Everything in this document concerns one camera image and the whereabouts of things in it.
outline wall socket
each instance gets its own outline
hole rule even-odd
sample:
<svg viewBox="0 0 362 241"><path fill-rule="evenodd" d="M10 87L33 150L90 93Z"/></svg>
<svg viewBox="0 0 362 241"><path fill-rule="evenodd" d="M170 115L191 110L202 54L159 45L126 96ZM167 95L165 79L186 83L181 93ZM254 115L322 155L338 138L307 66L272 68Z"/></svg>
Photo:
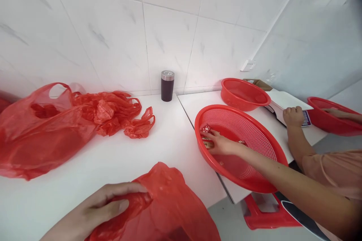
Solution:
<svg viewBox="0 0 362 241"><path fill-rule="evenodd" d="M256 66L256 61L248 59L243 63L240 71L248 72L248 71L252 70L255 66Z"/></svg>

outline hand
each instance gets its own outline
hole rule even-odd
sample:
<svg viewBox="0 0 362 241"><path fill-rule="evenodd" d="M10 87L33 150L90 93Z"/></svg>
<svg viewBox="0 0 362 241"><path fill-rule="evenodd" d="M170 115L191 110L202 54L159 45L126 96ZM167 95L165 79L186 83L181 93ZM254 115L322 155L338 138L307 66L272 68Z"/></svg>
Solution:
<svg viewBox="0 0 362 241"><path fill-rule="evenodd" d="M288 107L283 111L283 118L287 127L301 127L304 122L303 110L301 107Z"/></svg>
<svg viewBox="0 0 362 241"><path fill-rule="evenodd" d="M324 108L322 109L328 113L330 113L332 116L337 117L338 119L347 119L350 116L350 113L338 110L338 109L333 109L333 108Z"/></svg>
<svg viewBox="0 0 362 241"><path fill-rule="evenodd" d="M206 133L206 132L200 132L200 133L203 136L210 138L214 142L215 147L212 149L209 149L209 152L212 155L236 154L236 152L237 152L237 150L239 150L239 148L245 147L243 144L240 144L238 142L227 139L226 137L220 135L220 133L215 130L211 130L211 132L213 133L213 135L210 133Z"/></svg>
<svg viewBox="0 0 362 241"><path fill-rule="evenodd" d="M94 228L128 208L128 200L108 203L113 197L137 192L146 193L147 190L139 183L103 186L71 210L40 241L84 241Z"/></svg>

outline pink shirt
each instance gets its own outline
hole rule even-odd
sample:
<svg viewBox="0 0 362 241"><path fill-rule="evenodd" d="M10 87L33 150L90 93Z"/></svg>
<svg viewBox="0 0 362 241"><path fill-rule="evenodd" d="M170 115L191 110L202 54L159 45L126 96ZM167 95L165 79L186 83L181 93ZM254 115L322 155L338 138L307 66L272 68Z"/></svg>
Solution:
<svg viewBox="0 0 362 241"><path fill-rule="evenodd" d="M305 156L302 164L306 176L362 204L362 150ZM318 227L331 241L340 240L322 226Z"/></svg>

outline red stool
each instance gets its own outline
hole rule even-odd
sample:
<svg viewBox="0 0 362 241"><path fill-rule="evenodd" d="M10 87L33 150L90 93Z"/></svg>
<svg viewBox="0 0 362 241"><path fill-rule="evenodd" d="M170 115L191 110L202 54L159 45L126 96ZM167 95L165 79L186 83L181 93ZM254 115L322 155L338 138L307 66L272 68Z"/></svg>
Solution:
<svg viewBox="0 0 362 241"><path fill-rule="evenodd" d="M302 225L284 209L282 203L274 193L273 196L279 204L279 211L275 213L261 212L251 194L244 199L251 213L248 216L244 216L245 222L250 230L301 227Z"/></svg>

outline cardboard box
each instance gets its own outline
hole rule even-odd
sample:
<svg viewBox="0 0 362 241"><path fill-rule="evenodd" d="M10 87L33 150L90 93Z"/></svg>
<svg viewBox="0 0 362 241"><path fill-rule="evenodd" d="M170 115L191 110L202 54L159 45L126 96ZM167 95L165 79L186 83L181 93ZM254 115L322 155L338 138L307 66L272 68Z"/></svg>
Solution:
<svg viewBox="0 0 362 241"><path fill-rule="evenodd" d="M267 83L264 83L260 79L243 79L243 80L258 86L264 91L271 91L273 89L271 86L269 86Z"/></svg>

